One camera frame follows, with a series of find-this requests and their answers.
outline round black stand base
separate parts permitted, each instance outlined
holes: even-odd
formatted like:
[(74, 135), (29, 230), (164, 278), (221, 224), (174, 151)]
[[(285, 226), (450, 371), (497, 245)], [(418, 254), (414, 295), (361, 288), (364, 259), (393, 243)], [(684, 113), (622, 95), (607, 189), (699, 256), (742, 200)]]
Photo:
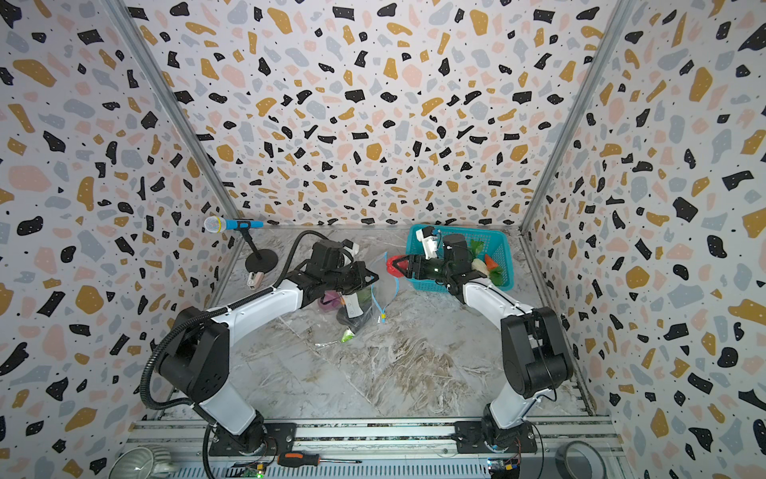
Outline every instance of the round black stand base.
[(255, 253), (251, 253), (250, 256), (244, 261), (244, 267), (249, 273), (268, 273), (277, 267), (277, 253), (271, 250), (258, 250), (260, 254), (260, 260)]

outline robotic arm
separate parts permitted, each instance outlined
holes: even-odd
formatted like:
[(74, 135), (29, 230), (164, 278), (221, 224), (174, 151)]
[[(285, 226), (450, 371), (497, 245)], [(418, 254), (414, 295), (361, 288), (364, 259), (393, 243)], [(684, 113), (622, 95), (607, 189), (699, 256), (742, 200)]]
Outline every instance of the robotic arm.
[[(436, 257), (432, 227), (418, 237), (428, 243), (428, 255), (395, 258), (392, 265), (405, 277), (435, 279), (461, 303), (492, 321), (502, 337), (502, 364), (508, 382), (497, 399), (487, 405), (482, 419), (484, 441), (491, 448), (513, 443), (523, 418), (542, 394), (571, 377), (573, 365), (558, 318), (548, 308), (532, 309), (495, 288), (479, 271), (471, 269), (472, 256), (462, 235), (443, 238), (444, 259)], [(320, 236), (311, 258), (290, 269), (298, 241), (306, 234)], [(297, 239), (277, 282), (226, 307), (183, 310), (176, 326), (152, 351), (139, 387), (148, 408), (188, 404), (211, 425), (227, 435), (243, 454), (265, 441), (264, 419), (228, 379), (229, 351), (248, 333), (285, 313), (306, 307), (329, 290), (352, 295), (374, 283), (378, 275), (365, 263), (354, 261), (358, 247), (351, 241), (330, 241), (314, 231)], [(532, 348), (529, 336), (538, 341)], [(149, 392), (152, 372), (158, 372), (187, 398), (156, 402)]]

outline ceramic cup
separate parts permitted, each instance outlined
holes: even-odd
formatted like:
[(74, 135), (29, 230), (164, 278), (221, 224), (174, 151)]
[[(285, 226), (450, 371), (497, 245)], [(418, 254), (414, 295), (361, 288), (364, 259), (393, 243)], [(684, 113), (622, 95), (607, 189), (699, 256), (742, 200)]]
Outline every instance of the ceramic cup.
[(168, 477), (178, 472), (170, 451), (158, 445), (143, 445), (119, 457), (109, 471), (109, 479), (149, 479)]

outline microphone head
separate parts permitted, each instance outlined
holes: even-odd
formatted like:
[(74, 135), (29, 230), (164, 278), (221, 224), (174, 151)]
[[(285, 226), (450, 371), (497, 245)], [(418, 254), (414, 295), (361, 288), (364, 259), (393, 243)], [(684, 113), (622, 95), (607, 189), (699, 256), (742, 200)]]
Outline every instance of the microphone head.
[(226, 220), (218, 216), (208, 216), (205, 218), (205, 229), (211, 233), (220, 233), (225, 229)]

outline microphone stand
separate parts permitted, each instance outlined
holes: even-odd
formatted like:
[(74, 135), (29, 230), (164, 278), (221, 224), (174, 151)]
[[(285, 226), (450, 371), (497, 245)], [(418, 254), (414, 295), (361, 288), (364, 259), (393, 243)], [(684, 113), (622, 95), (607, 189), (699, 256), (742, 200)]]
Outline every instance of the microphone stand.
[(261, 272), (265, 274), (273, 270), (275, 267), (277, 267), (277, 262), (279, 262), (277, 253), (269, 249), (259, 250), (258, 248), (255, 247), (255, 243), (253, 242), (253, 237), (250, 236), (250, 222), (247, 220), (240, 220), (240, 219), (237, 219), (235, 221), (242, 221), (240, 223), (240, 226), (237, 227), (237, 231), (239, 231), (240, 234), (242, 234), (242, 238), (244, 238), (247, 244), (250, 245), (250, 249), (253, 250), (253, 252), (250, 254), (250, 256), (247, 257), (247, 259), (244, 262), (244, 267), (247, 270), (247, 272), (249, 273)]

